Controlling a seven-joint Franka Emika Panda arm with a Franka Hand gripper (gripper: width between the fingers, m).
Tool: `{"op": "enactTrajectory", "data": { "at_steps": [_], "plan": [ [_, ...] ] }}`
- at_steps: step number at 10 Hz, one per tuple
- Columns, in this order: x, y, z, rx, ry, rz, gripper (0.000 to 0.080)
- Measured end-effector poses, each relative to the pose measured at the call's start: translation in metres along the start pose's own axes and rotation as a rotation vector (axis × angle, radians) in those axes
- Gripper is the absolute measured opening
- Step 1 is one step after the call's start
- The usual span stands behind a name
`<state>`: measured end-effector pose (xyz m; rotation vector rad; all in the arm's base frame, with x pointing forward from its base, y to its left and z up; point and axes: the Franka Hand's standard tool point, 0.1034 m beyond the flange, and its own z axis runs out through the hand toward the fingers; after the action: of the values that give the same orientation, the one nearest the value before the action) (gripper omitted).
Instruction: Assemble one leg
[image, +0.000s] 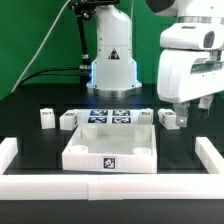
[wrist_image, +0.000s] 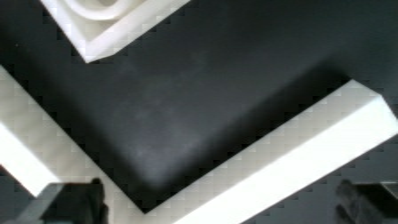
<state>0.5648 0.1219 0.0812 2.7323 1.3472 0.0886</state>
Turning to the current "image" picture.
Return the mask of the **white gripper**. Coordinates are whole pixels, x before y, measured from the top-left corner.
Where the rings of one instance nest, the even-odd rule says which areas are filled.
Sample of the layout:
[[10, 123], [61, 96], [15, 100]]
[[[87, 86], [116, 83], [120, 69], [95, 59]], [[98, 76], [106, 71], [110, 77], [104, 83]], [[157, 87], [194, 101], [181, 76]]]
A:
[[187, 101], [200, 98], [197, 116], [207, 119], [214, 99], [210, 94], [224, 90], [224, 57], [209, 61], [209, 56], [209, 52], [171, 49], [160, 56], [157, 93], [162, 101], [176, 103], [176, 125], [180, 128], [187, 126]]

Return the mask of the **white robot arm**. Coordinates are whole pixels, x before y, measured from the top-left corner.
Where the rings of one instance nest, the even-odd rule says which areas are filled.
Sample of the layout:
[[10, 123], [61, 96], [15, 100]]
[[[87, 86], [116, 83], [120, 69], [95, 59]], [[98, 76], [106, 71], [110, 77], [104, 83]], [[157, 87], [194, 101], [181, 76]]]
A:
[[[213, 95], [224, 90], [224, 0], [145, 0], [158, 16], [176, 22], [160, 35], [157, 93], [174, 106], [176, 124], [185, 127], [188, 107], [199, 101], [205, 118]], [[132, 56], [132, 21], [109, 1], [96, 3], [98, 53], [88, 87], [103, 94], [139, 88]]]

